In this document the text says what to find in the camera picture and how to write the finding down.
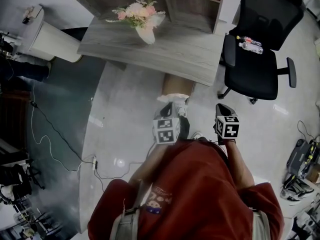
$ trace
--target red t-shirt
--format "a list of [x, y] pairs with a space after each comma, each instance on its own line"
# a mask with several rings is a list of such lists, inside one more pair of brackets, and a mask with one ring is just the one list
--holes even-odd
[[[136, 191], [111, 181], [88, 224], [91, 240], [107, 240], [123, 205], [133, 206]], [[281, 237], [283, 215], [269, 183], [240, 191], [228, 159], [210, 142], [179, 141], [168, 148], [151, 193], [140, 209], [138, 240], [251, 240], [254, 208], [267, 214], [272, 240]]]

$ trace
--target floor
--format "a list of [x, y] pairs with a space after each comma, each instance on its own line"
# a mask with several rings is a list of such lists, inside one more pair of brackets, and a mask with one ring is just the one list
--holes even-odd
[[[252, 174], [271, 182], [279, 196], [286, 162], [296, 141], [302, 137], [297, 123], [302, 120], [312, 135], [320, 130], [320, 62], [313, 41], [320, 30], [309, 14], [294, 28], [279, 52], [279, 68], [286, 67], [286, 58], [294, 60], [297, 87], [290, 88], [287, 76], [279, 76], [278, 98], [259, 100], [251, 105], [248, 99], [231, 91], [222, 101], [235, 109], [240, 118], [237, 145]], [[128, 180], [143, 162], [153, 143], [152, 120], [164, 74], [133, 65], [107, 62], [102, 73], [90, 112], [82, 158], [95, 154], [101, 177], [122, 177]], [[187, 117], [190, 135], [201, 131], [208, 139], [217, 139], [214, 130], [217, 92], [224, 88], [224, 69], [220, 67], [212, 87], [195, 86], [189, 100]], [[110, 179], [103, 180], [106, 188]], [[91, 165], [80, 172], [80, 226], [86, 229], [93, 209], [103, 193], [101, 182], [93, 175]], [[289, 206], [279, 198], [285, 217], [291, 218], [313, 196], [300, 205]]]
[[[88, 56], [77, 63], [56, 58], [52, 62], [49, 78], [44, 82], [35, 82], [35, 102], [78, 154], [83, 149], [92, 99], [105, 63], [102, 59]], [[40, 183], [45, 186], [45, 190], [33, 188], [31, 202], [33, 208], [41, 213], [50, 212], [63, 226], [61, 239], [68, 239], [80, 230], [79, 173], [66, 171], [51, 158], [47, 138], [41, 144], [35, 143], [31, 132], [31, 116], [30, 106], [27, 115], [27, 150], [35, 160], [34, 166], [42, 172]], [[79, 159], [38, 110], [34, 110], [32, 125], [37, 142], [42, 136], [48, 135], [52, 155], [61, 160], [67, 169], [78, 168]]]

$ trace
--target flower vase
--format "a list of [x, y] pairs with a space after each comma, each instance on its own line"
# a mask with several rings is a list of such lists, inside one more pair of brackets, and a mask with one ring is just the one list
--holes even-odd
[[152, 15], [148, 17], [145, 27], [135, 27], [139, 37], [141, 37], [148, 45], [152, 45], [156, 41], [153, 29], [159, 26], [161, 22], [164, 21], [165, 17], [164, 14]]

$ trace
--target white tile floor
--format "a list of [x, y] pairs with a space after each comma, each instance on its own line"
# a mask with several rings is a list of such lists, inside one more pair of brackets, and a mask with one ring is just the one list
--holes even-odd
[[[320, 61], [313, 44], [319, 37], [316, 22], [306, 13], [281, 50], [276, 52], [279, 68], [287, 66], [287, 57], [294, 60], [296, 88], [290, 88], [288, 76], [283, 75], [279, 76], [276, 100], [259, 100], [251, 105], [245, 96], [231, 91], [222, 101], [235, 109], [240, 117], [237, 144], [247, 166], [255, 176], [271, 181], [277, 195], [286, 162], [296, 141], [302, 137], [297, 130], [298, 120], [304, 121], [308, 132], [314, 136], [320, 130], [319, 111], [315, 106], [320, 100]], [[161, 72], [133, 65], [122, 71], [107, 62], [94, 97], [83, 148], [83, 157], [96, 155], [101, 177], [122, 176], [128, 171], [130, 162], [144, 161], [153, 143], [154, 113], [163, 106], [157, 101], [163, 76]], [[196, 85], [187, 110], [190, 134], [201, 131], [208, 139], [217, 139], [213, 125], [215, 106], [219, 102], [217, 91], [222, 90], [223, 82], [224, 69], [221, 67], [212, 87]], [[83, 227], [102, 195], [101, 183], [89, 167], [81, 169]], [[123, 179], [128, 180], [137, 167], [133, 164]], [[103, 181], [104, 188], [108, 183], [108, 179]], [[291, 218], [308, 205], [311, 198], [297, 206], [288, 206], [279, 198], [284, 216]]]

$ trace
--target flower bouquet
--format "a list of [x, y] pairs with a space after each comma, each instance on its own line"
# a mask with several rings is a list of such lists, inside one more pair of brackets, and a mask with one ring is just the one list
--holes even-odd
[[138, 35], [148, 45], [155, 42], [153, 29], [161, 24], [165, 19], [165, 11], [156, 11], [155, 0], [136, 0], [128, 7], [118, 7], [112, 10], [118, 15], [118, 20], [106, 19], [109, 23], [127, 22], [132, 28], [135, 28]]

